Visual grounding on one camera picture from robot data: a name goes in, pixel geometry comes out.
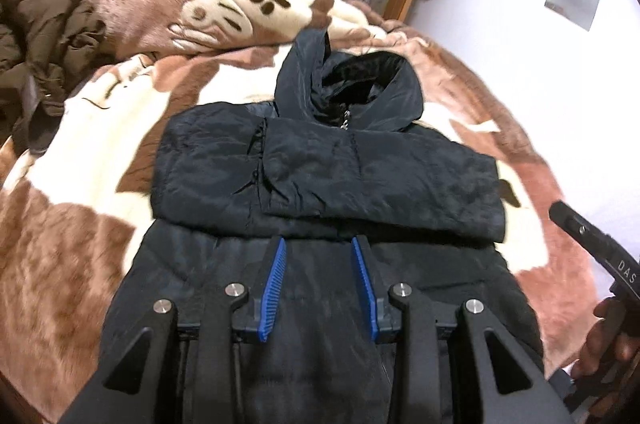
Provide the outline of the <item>person's right hand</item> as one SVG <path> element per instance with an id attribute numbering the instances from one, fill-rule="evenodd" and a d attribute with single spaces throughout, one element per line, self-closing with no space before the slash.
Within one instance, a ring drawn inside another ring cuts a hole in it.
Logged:
<path id="1" fill-rule="evenodd" d="M 599 369 L 601 359 L 605 353 L 604 327 L 608 318 L 612 316 L 614 308 L 620 306 L 620 302 L 615 298 L 607 298 L 594 308 L 593 314 L 598 318 L 596 324 L 588 332 L 585 343 L 580 348 L 578 359 L 570 370 L 570 376 L 574 380 L 592 375 Z M 626 366 L 637 355 L 639 350 L 638 337 L 629 336 L 624 332 L 617 335 L 615 341 L 616 360 Z M 606 412 L 616 403 L 618 395 L 616 392 L 609 392 L 589 409 L 589 413 L 595 418 L 603 418 Z"/>

